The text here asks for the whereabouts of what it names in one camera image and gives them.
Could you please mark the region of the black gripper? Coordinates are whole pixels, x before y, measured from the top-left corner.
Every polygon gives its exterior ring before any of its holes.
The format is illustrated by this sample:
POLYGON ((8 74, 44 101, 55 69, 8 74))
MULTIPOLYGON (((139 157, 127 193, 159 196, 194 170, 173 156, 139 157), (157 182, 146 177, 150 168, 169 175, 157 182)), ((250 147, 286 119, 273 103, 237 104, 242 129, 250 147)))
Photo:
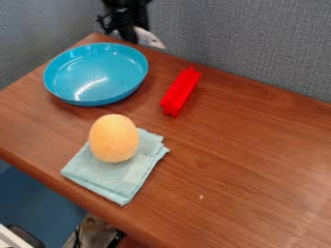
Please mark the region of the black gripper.
POLYGON ((150 30, 147 5, 153 0, 102 0, 106 14, 98 15, 97 22, 106 33, 117 27, 126 42, 139 42, 135 26, 150 30))

